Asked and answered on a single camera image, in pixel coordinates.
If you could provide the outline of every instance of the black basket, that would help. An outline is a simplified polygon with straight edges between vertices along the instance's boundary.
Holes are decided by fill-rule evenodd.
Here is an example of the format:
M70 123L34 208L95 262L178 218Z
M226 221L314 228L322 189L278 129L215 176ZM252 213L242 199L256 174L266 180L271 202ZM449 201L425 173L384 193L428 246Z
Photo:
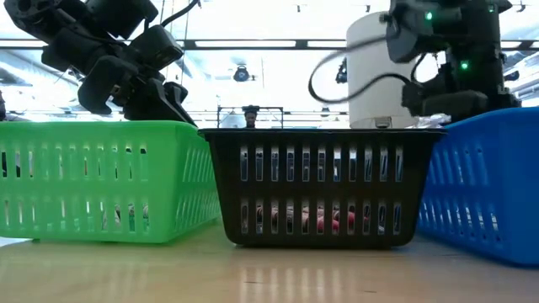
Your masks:
M401 246L443 130L201 130L227 237L245 246Z

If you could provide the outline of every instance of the plastic basket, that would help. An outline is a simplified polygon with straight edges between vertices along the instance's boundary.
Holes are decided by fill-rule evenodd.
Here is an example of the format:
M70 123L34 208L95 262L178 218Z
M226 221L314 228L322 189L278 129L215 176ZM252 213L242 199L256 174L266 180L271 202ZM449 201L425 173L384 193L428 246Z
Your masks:
M227 237L240 245L282 247L390 247L409 242L432 146L443 134L200 132L210 142Z
M0 237L159 243L220 215L191 125L0 123L0 154Z
M511 263L539 264L539 109L449 126L434 149L419 231Z

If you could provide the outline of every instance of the blue basket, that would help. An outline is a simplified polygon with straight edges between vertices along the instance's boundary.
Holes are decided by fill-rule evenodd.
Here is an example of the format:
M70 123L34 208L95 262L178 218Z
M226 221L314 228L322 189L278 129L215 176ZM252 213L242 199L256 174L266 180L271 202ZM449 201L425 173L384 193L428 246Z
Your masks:
M418 230L539 265L539 108L498 110L447 129L432 153Z

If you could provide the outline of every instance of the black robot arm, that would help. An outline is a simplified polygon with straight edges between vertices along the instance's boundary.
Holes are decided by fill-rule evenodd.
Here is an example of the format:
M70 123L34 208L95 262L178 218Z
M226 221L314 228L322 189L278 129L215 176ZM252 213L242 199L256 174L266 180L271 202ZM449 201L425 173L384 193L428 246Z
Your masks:
M499 14L509 8L507 0L392 0L386 19L392 61L446 53L434 79L403 87L412 115L445 113L457 121L520 106L504 85Z
M150 0L5 0L4 6L18 28L47 44L44 64L85 76L78 99L90 112L110 114L112 101L129 120L195 124L181 105L187 90L163 84L159 72L184 54L172 35L155 25L129 45L114 39L129 39L142 21L157 17Z

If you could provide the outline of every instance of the wooden table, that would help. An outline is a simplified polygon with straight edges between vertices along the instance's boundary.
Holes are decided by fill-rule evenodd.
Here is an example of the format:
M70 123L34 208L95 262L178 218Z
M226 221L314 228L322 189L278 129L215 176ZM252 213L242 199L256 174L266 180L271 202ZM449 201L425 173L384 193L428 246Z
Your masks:
M385 252L245 249L214 225L164 247L0 247L0 302L539 302L539 270L422 238Z

